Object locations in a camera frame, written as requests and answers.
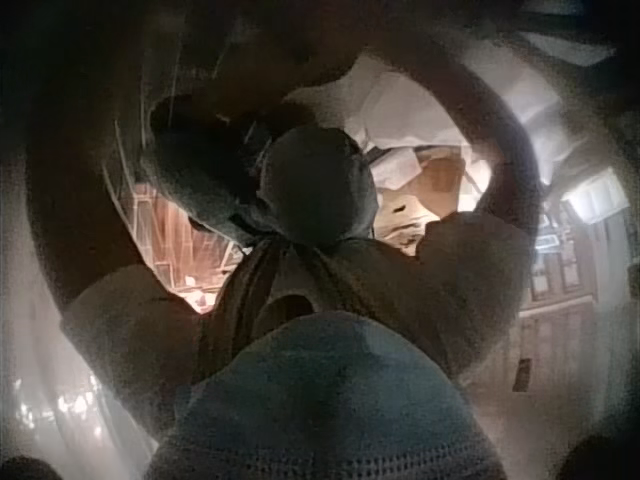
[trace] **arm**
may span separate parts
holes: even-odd
[[[136,71],[144,8],[90,3],[74,10],[64,60],[45,79],[27,132],[29,219],[61,310],[107,274],[144,264],[100,169],[118,92]]]
[[[406,22],[372,39],[374,50],[428,89],[475,148],[497,158],[476,211],[487,212],[535,237],[540,209],[537,161],[520,122],[479,77]]]

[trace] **person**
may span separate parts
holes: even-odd
[[[160,442],[147,478],[504,478],[456,382],[515,318],[530,267],[538,172],[518,121],[415,18],[389,16],[358,41],[493,152],[476,210],[429,224],[406,256],[368,238],[375,192],[354,143],[294,129],[261,172],[277,230],[199,315],[144,264],[101,177],[148,9],[74,11],[65,33],[82,41],[43,84],[27,142],[30,224],[61,328]]]

